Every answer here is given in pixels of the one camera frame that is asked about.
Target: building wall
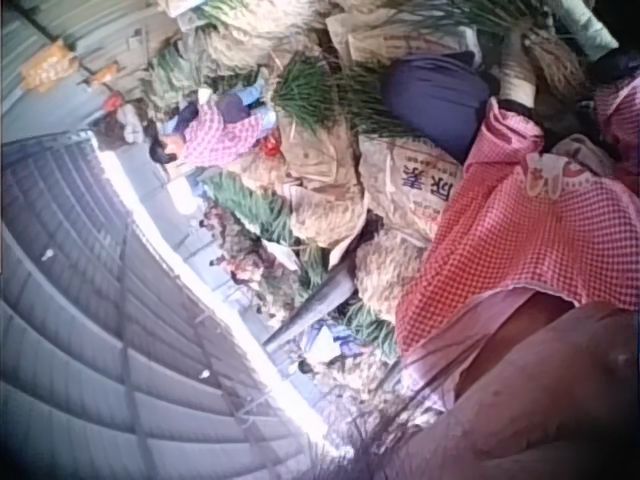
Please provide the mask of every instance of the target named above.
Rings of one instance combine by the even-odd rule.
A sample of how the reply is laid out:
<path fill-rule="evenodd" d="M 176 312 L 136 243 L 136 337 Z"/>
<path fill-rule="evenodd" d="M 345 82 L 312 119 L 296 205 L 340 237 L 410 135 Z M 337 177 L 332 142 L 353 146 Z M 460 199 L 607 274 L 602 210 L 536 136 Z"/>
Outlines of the building wall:
<path fill-rule="evenodd" d="M 13 1 L 90 69 L 118 61 L 122 71 L 110 85 L 127 98 L 139 96 L 143 67 L 178 30 L 155 0 Z M 109 92 L 88 90 L 81 82 L 89 75 L 82 70 L 44 94 L 22 90 L 21 67 L 50 41 L 7 3 L 2 6 L 2 141 L 73 130 L 98 115 Z"/>
<path fill-rule="evenodd" d="M 236 415 L 265 386 L 149 250 L 89 134 L 2 154 L 3 455 L 30 477 L 292 478 L 304 438 L 270 402 Z"/>

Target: brown paper sack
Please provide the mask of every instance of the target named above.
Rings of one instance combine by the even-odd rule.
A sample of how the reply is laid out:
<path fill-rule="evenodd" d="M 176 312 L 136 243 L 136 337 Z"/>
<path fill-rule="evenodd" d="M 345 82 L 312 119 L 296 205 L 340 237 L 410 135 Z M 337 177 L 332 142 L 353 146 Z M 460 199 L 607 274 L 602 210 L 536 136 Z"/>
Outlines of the brown paper sack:
<path fill-rule="evenodd" d="M 282 195 L 283 185 L 288 181 L 284 157 L 268 157 L 259 148 L 240 155 L 226 170 L 237 173 L 242 183 L 256 192 L 273 190 Z"/>
<path fill-rule="evenodd" d="M 288 186 L 294 234 L 333 248 L 361 228 L 365 207 L 356 179 L 351 137 L 344 121 L 315 135 L 279 116 L 281 150 L 292 179 Z"/>
<path fill-rule="evenodd" d="M 386 227 L 362 245 L 356 255 L 356 285 L 364 304 L 395 324 L 400 297 L 418 273 L 425 251 Z"/>
<path fill-rule="evenodd" d="M 426 140 L 361 137 L 360 149 L 370 208 L 416 245 L 428 245 L 462 180 L 462 167 Z"/>

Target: bundle of green onions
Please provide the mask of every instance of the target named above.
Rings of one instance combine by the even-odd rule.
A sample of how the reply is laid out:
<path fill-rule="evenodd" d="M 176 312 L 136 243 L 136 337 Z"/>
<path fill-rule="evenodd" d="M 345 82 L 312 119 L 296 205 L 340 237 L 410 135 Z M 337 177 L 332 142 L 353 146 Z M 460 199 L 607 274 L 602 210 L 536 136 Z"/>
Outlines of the bundle of green onions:
<path fill-rule="evenodd" d="M 361 135 L 381 138 L 420 136 L 408 129 L 384 105 L 381 78 L 387 65 L 377 61 L 356 62 L 338 76 L 340 106 L 352 129 Z"/>
<path fill-rule="evenodd" d="M 193 12 L 200 20 L 213 26 L 220 26 L 226 24 L 225 18 L 229 12 L 245 5 L 245 0 L 205 0 L 195 7 Z"/>
<path fill-rule="evenodd" d="M 427 30 L 475 26 L 506 35 L 525 22 L 544 29 L 548 14 L 541 0 L 389 0 L 398 13 L 391 21 L 411 22 Z"/>
<path fill-rule="evenodd" d="M 554 34 L 545 0 L 389 0 L 388 6 L 397 11 L 389 23 L 424 31 L 468 26 L 505 37 L 514 28 L 528 28 L 527 51 L 551 91 L 576 99 L 587 88 L 577 56 Z"/>
<path fill-rule="evenodd" d="M 378 348 L 387 360 L 393 361 L 397 358 L 395 326 L 391 322 L 378 318 L 359 298 L 354 299 L 344 318 L 335 320 L 349 327 L 353 334 L 365 344 Z"/>
<path fill-rule="evenodd" d="M 327 65 L 319 57 L 294 55 L 278 78 L 271 100 L 313 133 L 331 128 L 336 119 L 334 86 Z"/>
<path fill-rule="evenodd" d="M 269 242 L 293 245 L 291 211 L 284 198 L 275 193 L 257 193 L 243 185 L 237 175 L 223 172 L 205 180 L 209 195 L 222 208 L 255 226 Z"/>

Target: woman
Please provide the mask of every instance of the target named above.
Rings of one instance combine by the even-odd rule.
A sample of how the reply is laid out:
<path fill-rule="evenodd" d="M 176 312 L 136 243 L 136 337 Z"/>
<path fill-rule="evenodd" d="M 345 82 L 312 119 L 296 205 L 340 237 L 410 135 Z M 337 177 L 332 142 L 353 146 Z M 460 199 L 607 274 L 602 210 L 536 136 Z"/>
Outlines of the woman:
<path fill-rule="evenodd" d="M 199 167 L 226 167 L 248 152 L 276 124 L 273 109 L 251 109 L 264 90 L 264 74 L 251 87 L 223 96 L 216 105 L 189 104 L 176 118 L 171 133 L 155 138 L 151 159 L 157 163 L 185 162 Z"/>
<path fill-rule="evenodd" d="M 489 103 L 463 182 L 398 307 L 398 343 L 415 381 L 431 379 L 466 349 L 438 392 L 445 408 L 514 344 L 575 306 L 638 307 L 640 202 L 614 177 L 622 172 L 631 183 L 637 166 L 640 73 L 601 86 L 596 97 L 602 132 L 625 162 L 615 164 L 580 135 L 546 154 L 531 120 L 535 77 L 521 44 L 516 35 L 507 45 L 500 96 Z M 598 61 L 610 64 L 615 47 L 612 40 Z M 452 342 L 458 346 L 444 348 Z M 440 353 L 419 360 L 433 350 Z"/>
<path fill-rule="evenodd" d="M 623 161 L 582 136 L 541 152 L 535 77 L 512 35 L 499 98 L 396 316 L 407 378 L 446 413 L 372 457 L 382 424 L 352 462 L 311 478 L 629 478 L 614 468 L 631 465 L 638 428 L 640 201 L 621 180 L 638 181 L 640 69 L 581 5 L 555 7 L 571 7 L 593 70 L 624 66 L 596 96 Z"/>

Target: checkered shirt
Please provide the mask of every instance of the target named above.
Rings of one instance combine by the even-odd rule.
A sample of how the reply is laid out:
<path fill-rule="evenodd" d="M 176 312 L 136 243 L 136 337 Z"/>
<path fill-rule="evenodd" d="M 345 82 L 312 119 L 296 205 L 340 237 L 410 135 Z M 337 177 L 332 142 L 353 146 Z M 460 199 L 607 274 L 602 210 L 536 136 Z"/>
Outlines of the checkered shirt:
<path fill-rule="evenodd" d="M 633 85 L 597 97 L 603 132 L 631 159 L 627 167 L 637 166 L 640 135 L 637 79 Z M 535 123 L 490 102 L 463 182 L 398 305 L 403 354 L 431 338 L 474 296 L 516 286 L 577 305 L 600 300 L 638 308 L 640 201 L 619 181 L 591 174 L 587 186 L 563 190 L 556 200 L 529 196 L 526 157 L 542 147 Z"/>
<path fill-rule="evenodd" d="M 213 105 L 200 105 L 198 116 L 184 132 L 183 160 L 200 167 L 226 167 L 248 152 L 258 140 L 263 118 L 251 115 L 246 120 L 225 125 Z"/>

